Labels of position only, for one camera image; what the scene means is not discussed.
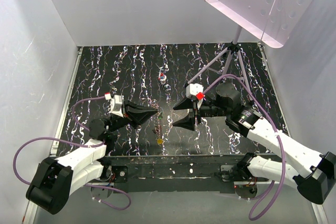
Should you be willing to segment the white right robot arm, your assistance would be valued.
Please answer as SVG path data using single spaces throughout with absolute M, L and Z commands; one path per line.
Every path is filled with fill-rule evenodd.
M 227 175 L 238 175 L 246 181 L 253 177 L 283 181 L 310 202 L 323 204 L 335 186 L 335 154 L 321 154 L 274 129 L 252 106 L 242 104 L 240 92 L 231 83 L 221 83 L 215 91 L 216 97 L 211 99 L 203 93 L 202 85 L 188 85 L 186 96 L 173 108 L 188 110 L 188 115 L 173 125 L 193 131 L 202 118 L 225 117 L 232 131 L 261 144 L 285 161 L 282 164 L 247 153 Z

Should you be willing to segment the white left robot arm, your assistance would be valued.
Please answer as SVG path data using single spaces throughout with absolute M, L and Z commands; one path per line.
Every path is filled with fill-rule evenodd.
M 137 128 L 157 113 L 156 108 L 126 101 L 118 105 L 118 110 L 112 109 L 108 118 L 93 119 L 89 123 L 90 139 L 83 147 L 40 162 L 26 198 L 50 214 L 59 213 L 77 189 L 95 179 L 106 182 L 111 178 L 111 168 L 102 163 L 108 137 L 127 125 Z

